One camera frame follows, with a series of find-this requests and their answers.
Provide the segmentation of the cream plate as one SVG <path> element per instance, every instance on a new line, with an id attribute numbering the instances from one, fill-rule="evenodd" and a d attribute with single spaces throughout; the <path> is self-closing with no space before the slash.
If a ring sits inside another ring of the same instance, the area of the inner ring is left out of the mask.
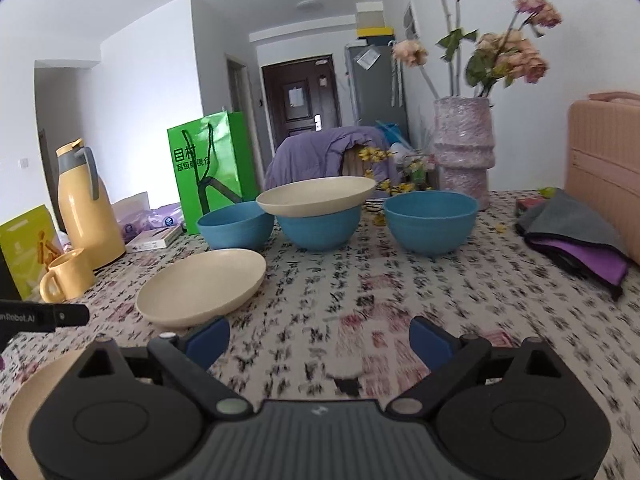
<path id="1" fill-rule="evenodd" d="M 189 328 L 244 306 L 258 291 L 266 259 L 248 249 L 219 249 L 166 266 L 139 290 L 138 312 L 167 328 Z"/>
<path id="2" fill-rule="evenodd" d="M 40 406 L 62 377 L 81 355 L 73 350 L 50 363 L 40 366 L 21 385 L 9 405 L 1 430 L 2 458 L 20 480 L 42 479 L 43 475 L 32 455 L 28 430 Z"/>
<path id="3" fill-rule="evenodd" d="M 256 203 L 267 214 L 308 218 L 361 206 L 376 182 L 367 177 L 330 177 L 294 182 L 262 192 Z"/>

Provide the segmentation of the blue bowl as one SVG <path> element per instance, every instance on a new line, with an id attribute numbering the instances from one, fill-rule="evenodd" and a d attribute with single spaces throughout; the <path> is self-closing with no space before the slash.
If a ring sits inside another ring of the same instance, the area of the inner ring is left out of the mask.
<path id="1" fill-rule="evenodd" d="M 414 191 L 388 198 L 386 224 L 397 243 L 422 256 L 454 252 L 470 237 L 478 201 L 451 191 Z"/>
<path id="2" fill-rule="evenodd" d="M 314 217 L 277 216 L 285 236 L 297 247 L 312 252 L 328 252 L 344 246 L 358 228 L 360 218 L 360 206 Z"/>
<path id="3" fill-rule="evenodd" d="M 196 226 L 212 249 L 243 248 L 259 252 L 269 240 L 274 218 L 252 200 L 204 214 Z"/>

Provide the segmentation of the yellow mug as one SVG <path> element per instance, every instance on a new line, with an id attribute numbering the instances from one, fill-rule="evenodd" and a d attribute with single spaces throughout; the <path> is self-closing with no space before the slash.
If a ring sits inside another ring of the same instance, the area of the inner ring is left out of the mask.
<path id="1" fill-rule="evenodd" d="M 51 262 L 40 281 L 40 296 L 46 304 L 58 304 L 81 297 L 95 282 L 85 249 L 73 249 Z"/>

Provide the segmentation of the yellow-green snack box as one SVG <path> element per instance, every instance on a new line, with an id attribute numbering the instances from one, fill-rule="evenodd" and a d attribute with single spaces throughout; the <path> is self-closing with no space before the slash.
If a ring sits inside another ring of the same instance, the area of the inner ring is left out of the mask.
<path id="1" fill-rule="evenodd" d="M 1 226 L 1 251 L 22 299 L 39 292 L 39 284 L 62 247 L 47 207 L 40 205 Z"/>

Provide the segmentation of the yellow thermos jug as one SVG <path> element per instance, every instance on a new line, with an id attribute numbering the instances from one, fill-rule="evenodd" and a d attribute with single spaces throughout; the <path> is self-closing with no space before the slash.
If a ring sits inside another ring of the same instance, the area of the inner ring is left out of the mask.
<path id="1" fill-rule="evenodd" d="M 93 270 L 102 269 L 126 247 L 92 149 L 77 139 L 58 148 L 56 156 L 58 206 L 70 244 L 85 251 Z"/>

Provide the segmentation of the calligraphy print tablecloth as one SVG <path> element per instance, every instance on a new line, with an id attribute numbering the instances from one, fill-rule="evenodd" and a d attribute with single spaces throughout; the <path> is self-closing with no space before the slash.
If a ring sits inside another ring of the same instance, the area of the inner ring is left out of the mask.
<path id="1" fill-rule="evenodd" d="M 567 274 L 514 231 L 518 198 L 496 193 L 469 241 L 425 258 L 405 252 L 364 214 L 348 245 L 312 254 L 274 231 L 262 288 L 229 318 L 214 375 L 265 399 L 393 399 L 425 375 L 410 352 L 417 315 L 497 346 L 544 338 L 605 411 L 612 443 L 603 479 L 639 474 L 639 272 L 623 295 Z"/>

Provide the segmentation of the white book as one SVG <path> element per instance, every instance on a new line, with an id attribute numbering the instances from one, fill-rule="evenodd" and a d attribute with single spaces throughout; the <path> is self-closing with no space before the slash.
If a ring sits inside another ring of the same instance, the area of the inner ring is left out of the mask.
<path id="1" fill-rule="evenodd" d="M 143 231 L 126 244 L 127 252 L 149 252 L 168 248 L 181 234 L 182 226 L 163 226 Z"/>

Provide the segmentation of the red small box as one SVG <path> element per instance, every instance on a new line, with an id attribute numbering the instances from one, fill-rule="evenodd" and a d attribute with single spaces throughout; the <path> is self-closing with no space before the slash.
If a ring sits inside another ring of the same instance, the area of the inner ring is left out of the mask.
<path id="1" fill-rule="evenodd" d="M 521 215 L 526 214 L 529 209 L 544 204 L 546 201 L 547 199 L 542 196 L 518 198 L 515 203 L 515 214 L 520 218 Z"/>

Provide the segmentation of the green paper bag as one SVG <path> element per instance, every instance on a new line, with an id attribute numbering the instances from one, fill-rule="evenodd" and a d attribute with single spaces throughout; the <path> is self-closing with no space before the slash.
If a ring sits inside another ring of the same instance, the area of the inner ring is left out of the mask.
<path id="1" fill-rule="evenodd" d="M 258 195 L 254 154 L 240 112 L 219 112 L 167 130 L 186 232 L 212 211 Z"/>

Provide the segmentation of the purple ribbed vase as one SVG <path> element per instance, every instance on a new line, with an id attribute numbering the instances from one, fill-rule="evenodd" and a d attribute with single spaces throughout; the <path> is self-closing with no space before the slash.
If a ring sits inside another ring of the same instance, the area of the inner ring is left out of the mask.
<path id="1" fill-rule="evenodd" d="M 434 102 L 433 150 L 441 190 L 469 195 L 489 207 L 488 170 L 495 167 L 495 137 L 487 98 L 450 96 Z"/>

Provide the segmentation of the wooden chair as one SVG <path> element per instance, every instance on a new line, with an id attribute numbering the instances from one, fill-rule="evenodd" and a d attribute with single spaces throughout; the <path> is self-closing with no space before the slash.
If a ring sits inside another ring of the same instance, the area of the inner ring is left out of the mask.
<path id="1" fill-rule="evenodd" d="M 375 166 L 381 161 L 380 150 L 372 146 L 356 144 L 344 151 L 341 175 L 343 177 L 367 177 L 375 180 Z"/>

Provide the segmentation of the yellow flower branch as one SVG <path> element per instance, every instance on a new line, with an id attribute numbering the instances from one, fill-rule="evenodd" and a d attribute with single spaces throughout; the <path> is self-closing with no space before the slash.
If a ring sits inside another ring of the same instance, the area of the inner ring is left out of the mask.
<path id="1" fill-rule="evenodd" d="M 366 146 L 357 151 L 364 175 L 375 180 L 375 192 L 397 196 L 416 191 L 433 191 L 430 182 L 431 163 L 418 153 L 401 155 L 390 148 Z"/>

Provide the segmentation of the pink hard case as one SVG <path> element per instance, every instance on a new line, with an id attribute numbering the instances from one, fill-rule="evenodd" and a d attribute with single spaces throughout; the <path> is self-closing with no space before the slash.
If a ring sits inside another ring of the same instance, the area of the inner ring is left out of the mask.
<path id="1" fill-rule="evenodd" d="M 639 96 L 593 93 L 567 114 L 564 190 L 614 226 L 639 260 Z"/>

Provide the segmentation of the dark brown door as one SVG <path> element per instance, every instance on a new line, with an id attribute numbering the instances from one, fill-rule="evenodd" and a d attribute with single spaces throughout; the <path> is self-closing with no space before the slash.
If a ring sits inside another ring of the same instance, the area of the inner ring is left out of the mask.
<path id="1" fill-rule="evenodd" d="M 262 80 L 274 148 L 289 136 L 342 124 L 331 55 L 264 66 Z"/>

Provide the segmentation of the yellow box on fridge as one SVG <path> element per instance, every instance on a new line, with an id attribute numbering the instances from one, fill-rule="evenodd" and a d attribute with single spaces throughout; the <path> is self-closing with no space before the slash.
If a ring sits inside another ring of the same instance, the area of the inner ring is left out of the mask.
<path id="1" fill-rule="evenodd" d="M 356 3 L 356 29 L 359 39 L 394 36 L 394 30 L 385 23 L 382 1 Z"/>

